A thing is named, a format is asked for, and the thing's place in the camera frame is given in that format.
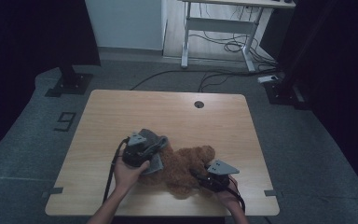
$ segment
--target light wood tabletop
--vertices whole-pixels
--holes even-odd
[[[220,4],[220,5],[235,5],[235,6],[248,6],[248,7],[274,7],[274,8],[294,8],[296,3],[293,1],[285,3],[281,1],[272,0],[180,0],[182,2],[190,3],[207,3],[207,4]]]
[[[196,108],[195,102],[204,103]],[[238,94],[93,91],[76,129],[46,213],[90,216],[101,206],[110,163],[118,144],[133,131],[166,135],[174,150],[212,146],[216,159],[240,170],[233,175],[248,216],[275,216],[280,209],[272,190],[246,99]],[[117,216],[221,217],[229,212],[213,196],[197,193],[178,199],[166,187],[137,184],[120,204]]]

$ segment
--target white wall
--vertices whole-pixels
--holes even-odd
[[[167,0],[86,0],[98,47],[162,50]]]

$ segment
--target plush toy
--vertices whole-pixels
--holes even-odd
[[[205,196],[212,195],[209,190],[201,188],[199,181],[190,173],[190,169],[193,169],[202,175],[208,174],[205,165],[214,159],[212,147],[187,147],[174,151],[168,143],[159,156],[164,168],[150,175],[141,175],[140,183],[157,185],[165,182],[169,191],[177,196],[187,196],[192,189],[200,189]]]

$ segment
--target white metal table frame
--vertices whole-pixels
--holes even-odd
[[[207,0],[182,0],[187,3],[187,13],[186,13],[186,25],[185,25],[185,42],[183,44],[182,50],[182,68],[187,68],[188,65],[188,33],[190,30],[195,31],[209,31],[209,32],[219,32],[219,33],[232,33],[232,34],[241,34],[249,35],[247,38],[244,48],[241,52],[245,59],[246,65],[250,72],[255,72],[255,66],[252,61],[252,55],[250,54],[250,47],[255,38],[255,32],[257,31],[258,24],[260,22],[261,15],[263,13],[264,7],[288,7],[293,8],[295,4],[292,2],[290,4],[275,2],[269,0],[260,0],[258,1],[207,1]],[[213,4],[222,4],[222,5],[241,5],[241,6],[256,6],[259,7],[257,16],[254,21],[229,21],[229,20],[217,20],[217,19],[206,19],[206,18],[194,18],[190,15],[191,3],[213,3]]]

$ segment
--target carpeted floor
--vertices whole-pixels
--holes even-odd
[[[216,67],[192,65],[188,70]],[[36,90],[21,116],[0,143],[0,223],[85,223],[88,217],[49,217],[48,192],[89,98],[96,89],[129,90],[151,75],[180,70],[177,63],[102,61],[102,67],[78,66],[92,73],[84,95],[45,97],[60,77],[58,69],[36,78]],[[154,77],[138,91],[197,91],[204,73],[169,73]],[[231,77],[207,92],[243,94],[249,105],[281,212],[250,217],[252,223],[358,223],[358,177],[311,111],[271,105],[258,76]],[[211,79],[219,83],[224,77]],[[76,113],[68,132],[57,122],[62,112]],[[232,223],[228,217],[226,223]]]

